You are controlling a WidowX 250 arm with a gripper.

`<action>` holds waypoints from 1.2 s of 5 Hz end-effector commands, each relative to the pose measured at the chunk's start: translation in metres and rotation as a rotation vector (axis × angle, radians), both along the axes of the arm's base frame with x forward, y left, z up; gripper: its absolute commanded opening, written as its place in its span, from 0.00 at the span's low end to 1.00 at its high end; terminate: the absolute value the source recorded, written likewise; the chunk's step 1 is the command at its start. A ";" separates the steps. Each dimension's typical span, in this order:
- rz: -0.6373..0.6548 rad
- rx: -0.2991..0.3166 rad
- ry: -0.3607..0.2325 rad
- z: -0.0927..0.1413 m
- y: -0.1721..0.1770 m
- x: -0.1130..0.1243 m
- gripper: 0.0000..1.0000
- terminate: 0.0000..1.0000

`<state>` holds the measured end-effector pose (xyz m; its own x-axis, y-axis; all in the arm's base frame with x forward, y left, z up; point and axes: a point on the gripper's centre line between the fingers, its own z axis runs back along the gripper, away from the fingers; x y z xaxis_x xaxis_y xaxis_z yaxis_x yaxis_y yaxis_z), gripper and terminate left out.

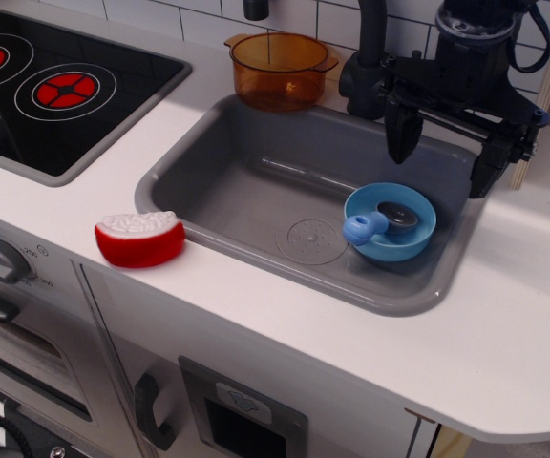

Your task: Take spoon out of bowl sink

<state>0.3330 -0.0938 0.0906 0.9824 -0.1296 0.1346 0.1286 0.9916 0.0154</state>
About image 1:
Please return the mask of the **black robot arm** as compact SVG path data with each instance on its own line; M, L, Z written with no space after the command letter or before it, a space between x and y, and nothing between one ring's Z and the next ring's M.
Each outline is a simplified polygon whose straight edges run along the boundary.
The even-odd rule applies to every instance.
M511 163L529 160L549 114L521 95L508 73L534 73L550 52L521 67L515 46L524 15L550 40L535 1L445 1L435 17L435 57L389 57L383 67L389 154L404 162L429 120L481 143L470 198L485 198Z

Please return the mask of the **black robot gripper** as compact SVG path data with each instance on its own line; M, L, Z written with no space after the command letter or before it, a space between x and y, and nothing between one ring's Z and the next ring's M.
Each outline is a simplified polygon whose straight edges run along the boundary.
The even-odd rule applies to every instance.
M385 59L388 152L402 164L428 120L482 142L471 172L469 198L485 198L509 162L532 154L548 113L518 93L506 71L482 70L479 59Z

